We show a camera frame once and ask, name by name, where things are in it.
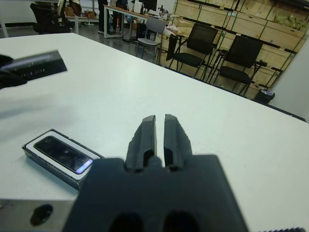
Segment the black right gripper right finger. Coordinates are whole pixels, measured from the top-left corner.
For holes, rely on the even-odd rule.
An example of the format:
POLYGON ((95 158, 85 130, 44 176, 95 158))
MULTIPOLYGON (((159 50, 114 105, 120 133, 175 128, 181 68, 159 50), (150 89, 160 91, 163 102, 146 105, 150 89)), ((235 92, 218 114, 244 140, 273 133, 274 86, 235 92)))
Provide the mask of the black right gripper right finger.
POLYGON ((185 161, 192 156, 191 142, 177 117, 166 114, 164 124, 164 161, 171 170, 184 167, 185 161))

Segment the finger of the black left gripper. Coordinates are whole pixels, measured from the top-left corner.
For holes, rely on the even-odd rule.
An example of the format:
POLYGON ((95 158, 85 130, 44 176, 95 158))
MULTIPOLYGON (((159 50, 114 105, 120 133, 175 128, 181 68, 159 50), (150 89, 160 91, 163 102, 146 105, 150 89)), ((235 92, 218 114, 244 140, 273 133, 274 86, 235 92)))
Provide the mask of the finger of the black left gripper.
POLYGON ((9 69, 11 65, 13 64, 14 59, 6 56, 6 55, 0 55, 0 68, 1 69, 9 69))
POLYGON ((21 76, 8 71, 0 71, 0 89, 17 87, 26 84, 28 81, 21 76))

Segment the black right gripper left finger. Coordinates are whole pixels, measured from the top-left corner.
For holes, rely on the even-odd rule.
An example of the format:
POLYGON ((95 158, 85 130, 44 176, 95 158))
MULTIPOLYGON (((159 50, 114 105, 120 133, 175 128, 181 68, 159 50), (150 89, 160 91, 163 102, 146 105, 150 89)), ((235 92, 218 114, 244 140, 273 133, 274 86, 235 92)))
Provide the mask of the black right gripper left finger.
POLYGON ((156 118, 145 117, 129 142, 126 155, 126 169, 140 172, 148 166, 149 160, 156 156, 156 118))

